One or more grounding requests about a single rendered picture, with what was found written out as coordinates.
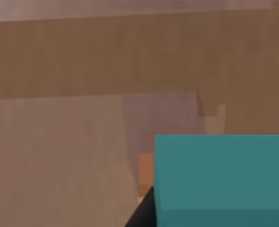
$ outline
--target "teal rectangle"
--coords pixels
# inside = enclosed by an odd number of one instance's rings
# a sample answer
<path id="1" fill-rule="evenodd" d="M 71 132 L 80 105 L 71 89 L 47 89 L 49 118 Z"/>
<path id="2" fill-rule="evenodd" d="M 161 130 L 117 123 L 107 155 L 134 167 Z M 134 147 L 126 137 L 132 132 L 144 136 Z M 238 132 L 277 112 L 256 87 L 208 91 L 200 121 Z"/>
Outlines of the teal rectangle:
<path id="1" fill-rule="evenodd" d="M 279 211 L 279 135 L 156 135 L 154 171 L 163 225 L 177 210 Z"/>

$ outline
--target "black object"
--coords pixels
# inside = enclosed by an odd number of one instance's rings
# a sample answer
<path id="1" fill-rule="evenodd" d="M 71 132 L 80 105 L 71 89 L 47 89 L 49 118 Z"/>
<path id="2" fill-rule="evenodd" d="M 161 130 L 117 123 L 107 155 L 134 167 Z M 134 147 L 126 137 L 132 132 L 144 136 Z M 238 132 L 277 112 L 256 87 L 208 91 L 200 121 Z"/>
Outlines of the black object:
<path id="1" fill-rule="evenodd" d="M 125 227 L 157 227 L 153 187 L 149 189 Z"/>

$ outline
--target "teal block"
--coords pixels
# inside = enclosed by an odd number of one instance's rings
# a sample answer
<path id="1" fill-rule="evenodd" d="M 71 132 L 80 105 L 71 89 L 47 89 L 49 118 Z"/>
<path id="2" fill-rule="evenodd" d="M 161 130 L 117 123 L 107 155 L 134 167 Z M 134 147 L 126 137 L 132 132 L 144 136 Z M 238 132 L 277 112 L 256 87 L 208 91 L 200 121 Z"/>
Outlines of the teal block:
<path id="1" fill-rule="evenodd" d="M 279 135 L 156 135 L 159 227 L 279 226 Z"/>

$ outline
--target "teal box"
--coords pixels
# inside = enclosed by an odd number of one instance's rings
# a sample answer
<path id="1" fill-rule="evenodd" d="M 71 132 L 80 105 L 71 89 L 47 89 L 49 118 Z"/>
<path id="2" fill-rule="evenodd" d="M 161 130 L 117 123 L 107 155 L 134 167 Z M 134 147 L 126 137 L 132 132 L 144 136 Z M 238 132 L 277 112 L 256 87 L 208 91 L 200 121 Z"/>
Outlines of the teal box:
<path id="1" fill-rule="evenodd" d="M 279 135 L 156 135 L 158 227 L 279 227 Z"/>

